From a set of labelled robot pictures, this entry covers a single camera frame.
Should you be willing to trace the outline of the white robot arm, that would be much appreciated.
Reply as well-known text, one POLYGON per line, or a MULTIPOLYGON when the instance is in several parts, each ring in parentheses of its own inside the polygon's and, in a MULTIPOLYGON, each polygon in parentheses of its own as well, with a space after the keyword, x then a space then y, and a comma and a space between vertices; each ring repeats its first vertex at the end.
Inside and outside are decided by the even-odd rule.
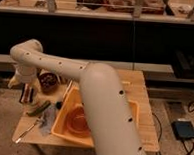
POLYGON ((146 155, 114 68, 105 63, 48 55, 34 39, 12 46, 10 56, 16 61, 14 76, 20 83, 33 82, 41 68, 79 84, 96 155, 146 155))

